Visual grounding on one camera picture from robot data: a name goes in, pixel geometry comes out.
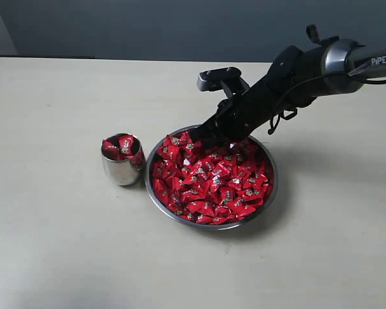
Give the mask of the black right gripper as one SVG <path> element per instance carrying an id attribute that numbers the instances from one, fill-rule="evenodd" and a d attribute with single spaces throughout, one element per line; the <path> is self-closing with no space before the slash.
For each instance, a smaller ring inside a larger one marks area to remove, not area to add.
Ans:
<path id="1" fill-rule="evenodd" d="M 248 90 L 229 98 L 205 126 L 191 129 L 189 137 L 203 148 L 233 148 L 238 141 L 269 121 L 277 101 L 285 92 L 283 83 L 264 77 Z"/>

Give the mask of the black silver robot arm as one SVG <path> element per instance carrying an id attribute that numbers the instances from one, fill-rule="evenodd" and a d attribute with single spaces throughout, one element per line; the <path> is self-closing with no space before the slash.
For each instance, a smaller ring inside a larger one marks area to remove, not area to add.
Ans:
<path id="1" fill-rule="evenodd" d="M 190 132 L 204 147 L 240 142 L 261 125 L 272 135 L 280 120 L 290 120 L 316 98 L 349 94 L 365 84 L 386 84 L 386 44 L 366 46 L 338 36 L 321 39 L 314 24 L 306 34 L 317 45 L 302 51 L 288 46 L 253 86 L 235 67 L 201 72 L 200 91 L 224 91 L 216 112 Z"/>

